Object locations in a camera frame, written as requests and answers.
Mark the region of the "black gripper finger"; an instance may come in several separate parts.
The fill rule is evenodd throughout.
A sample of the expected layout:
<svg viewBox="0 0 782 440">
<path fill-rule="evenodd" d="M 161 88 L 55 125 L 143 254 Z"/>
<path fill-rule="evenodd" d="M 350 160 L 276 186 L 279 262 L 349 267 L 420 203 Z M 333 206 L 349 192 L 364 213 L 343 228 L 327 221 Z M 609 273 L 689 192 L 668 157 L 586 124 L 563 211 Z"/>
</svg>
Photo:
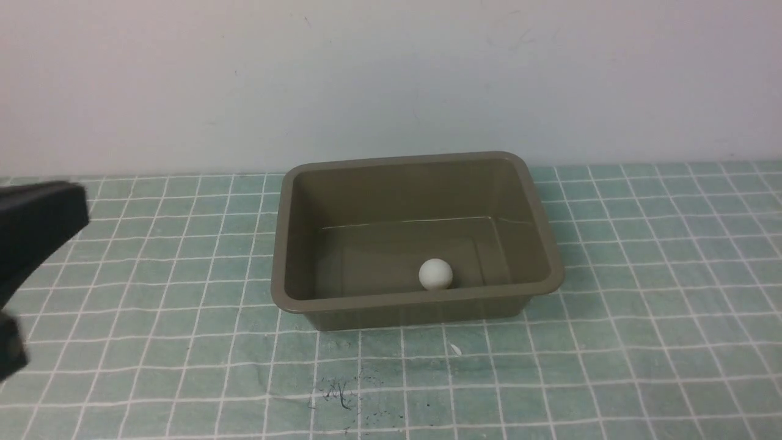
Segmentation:
<svg viewBox="0 0 782 440">
<path fill-rule="evenodd" d="M 21 326 L 16 317 L 5 311 L 1 311 L 0 356 L 1 381 L 11 378 L 29 364 Z"/>
</svg>

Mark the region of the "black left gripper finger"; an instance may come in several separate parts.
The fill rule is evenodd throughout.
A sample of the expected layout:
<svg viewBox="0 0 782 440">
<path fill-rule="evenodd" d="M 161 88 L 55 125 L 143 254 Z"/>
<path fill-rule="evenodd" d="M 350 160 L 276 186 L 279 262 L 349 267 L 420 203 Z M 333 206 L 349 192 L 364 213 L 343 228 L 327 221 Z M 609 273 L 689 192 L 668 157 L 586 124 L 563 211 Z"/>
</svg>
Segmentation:
<svg viewBox="0 0 782 440">
<path fill-rule="evenodd" d="M 89 225 L 86 187 L 45 181 L 1 189 L 1 304 Z"/>
</svg>

